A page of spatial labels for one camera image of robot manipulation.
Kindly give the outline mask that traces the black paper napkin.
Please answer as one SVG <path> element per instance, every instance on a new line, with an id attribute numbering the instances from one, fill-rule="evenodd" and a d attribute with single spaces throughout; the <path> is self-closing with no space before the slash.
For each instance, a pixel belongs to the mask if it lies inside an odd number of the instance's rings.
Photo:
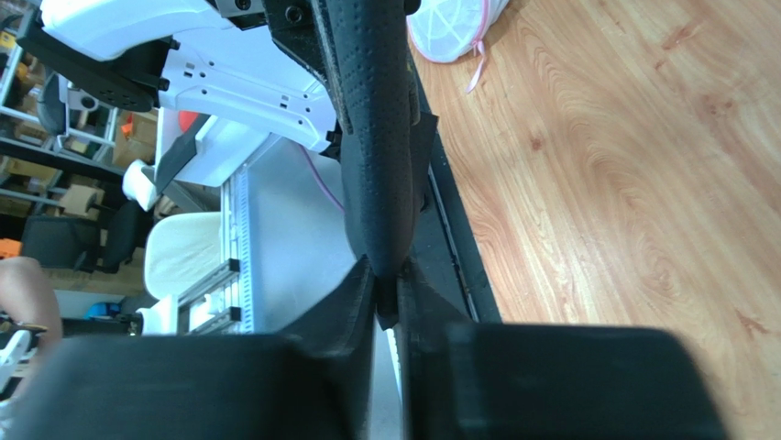
<path id="1" fill-rule="evenodd" d="M 403 1 L 318 1 L 313 6 L 329 94 L 343 130 L 346 232 L 377 278 L 382 328 L 399 321 L 397 278 L 422 204 L 420 117 Z"/>

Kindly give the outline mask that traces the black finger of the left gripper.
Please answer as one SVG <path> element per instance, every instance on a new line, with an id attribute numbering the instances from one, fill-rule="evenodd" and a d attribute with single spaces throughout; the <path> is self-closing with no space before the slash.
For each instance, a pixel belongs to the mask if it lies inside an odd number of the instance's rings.
<path id="1" fill-rule="evenodd" d="M 274 43 L 324 86 L 342 130 L 351 134 L 329 2 L 264 0 L 262 4 Z"/>

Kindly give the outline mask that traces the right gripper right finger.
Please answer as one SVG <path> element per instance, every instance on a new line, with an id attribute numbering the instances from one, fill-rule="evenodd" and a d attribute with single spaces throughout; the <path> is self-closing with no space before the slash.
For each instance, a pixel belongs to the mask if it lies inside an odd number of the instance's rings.
<path id="1" fill-rule="evenodd" d="M 726 439 L 697 366 L 648 327 L 480 323 L 398 278 L 408 439 Z"/>

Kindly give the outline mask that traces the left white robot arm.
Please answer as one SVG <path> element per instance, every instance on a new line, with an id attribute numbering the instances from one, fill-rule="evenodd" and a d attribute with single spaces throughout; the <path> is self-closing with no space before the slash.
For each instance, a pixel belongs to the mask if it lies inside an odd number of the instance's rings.
<path id="1" fill-rule="evenodd" d="M 323 81 L 273 41 L 260 1 L 43 1 L 16 41 L 106 105 L 218 116 L 317 153 L 341 138 Z"/>

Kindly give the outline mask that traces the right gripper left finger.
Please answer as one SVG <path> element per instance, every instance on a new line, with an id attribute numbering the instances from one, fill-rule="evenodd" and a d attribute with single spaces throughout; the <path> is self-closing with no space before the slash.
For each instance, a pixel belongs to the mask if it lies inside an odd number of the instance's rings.
<path id="1" fill-rule="evenodd" d="M 364 439 L 374 276 L 265 335 L 84 336 L 33 379 L 15 439 Z"/>

